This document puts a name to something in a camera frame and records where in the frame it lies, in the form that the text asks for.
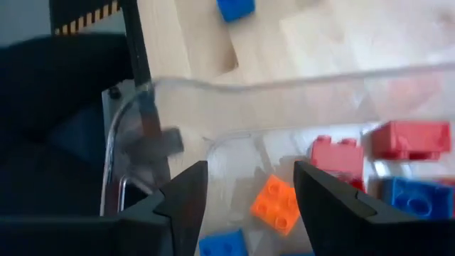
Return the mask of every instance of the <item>lego brick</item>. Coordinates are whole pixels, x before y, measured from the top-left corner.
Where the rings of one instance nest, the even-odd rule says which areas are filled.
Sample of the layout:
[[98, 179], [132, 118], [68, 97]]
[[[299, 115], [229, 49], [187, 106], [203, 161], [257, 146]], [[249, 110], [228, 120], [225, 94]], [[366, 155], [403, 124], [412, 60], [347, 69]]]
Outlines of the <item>lego brick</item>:
[[200, 256], [248, 256], [241, 230], [203, 238], [199, 240], [199, 251]]
[[311, 148], [311, 163], [329, 173], [363, 175], [363, 147], [355, 139], [332, 143], [330, 136], [319, 136]]
[[[438, 183], [449, 186], [455, 190], [455, 178], [441, 178], [437, 181]], [[452, 218], [455, 217], [455, 206], [454, 210], [452, 211]]]
[[382, 200], [424, 219], [447, 219], [454, 210], [454, 190], [437, 183], [390, 178], [382, 183]]
[[437, 160], [451, 151], [450, 124], [430, 121], [391, 121], [371, 134], [377, 159]]
[[250, 211], [282, 235], [288, 235], [300, 217], [295, 189], [274, 175], [269, 177]]
[[226, 22], [236, 21], [255, 11], [255, 0], [217, 0], [217, 3]]

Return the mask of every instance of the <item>transparent plastic bin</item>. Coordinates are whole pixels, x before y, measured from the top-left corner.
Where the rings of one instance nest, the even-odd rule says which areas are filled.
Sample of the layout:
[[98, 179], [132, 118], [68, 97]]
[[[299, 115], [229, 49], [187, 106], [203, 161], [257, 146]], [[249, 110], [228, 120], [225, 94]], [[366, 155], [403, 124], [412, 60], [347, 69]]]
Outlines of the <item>transparent plastic bin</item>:
[[432, 179], [455, 176], [455, 154], [437, 162], [372, 161], [368, 132], [391, 119], [455, 121], [455, 65], [415, 67], [242, 87], [163, 79], [126, 102], [109, 133], [101, 214], [122, 209], [122, 188], [132, 182], [153, 193], [169, 177], [146, 161], [131, 163], [131, 141], [177, 127], [184, 150], [170, 155], [170, 177], [208, 160], [208, 198], [200, 236], [242, 228], [250, 255], [309, 252], [301, 219], [282, 237], [250, 215], [268, 175], [292, 184], [292, 164], [305, 159], [313, 140], [359, 139], [367, 156], [364, 179], [385, 176]]

